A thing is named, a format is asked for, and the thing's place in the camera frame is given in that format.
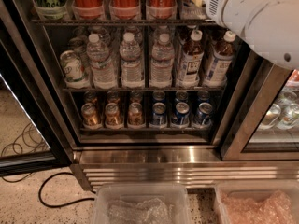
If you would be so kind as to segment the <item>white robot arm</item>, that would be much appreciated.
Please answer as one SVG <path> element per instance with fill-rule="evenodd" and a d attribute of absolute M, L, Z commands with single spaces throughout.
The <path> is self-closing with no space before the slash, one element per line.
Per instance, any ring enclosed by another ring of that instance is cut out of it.
<path fill-rule="evenodd" d="M 190 0 L 271 63 L 299 68 L 299 0 Z"/>

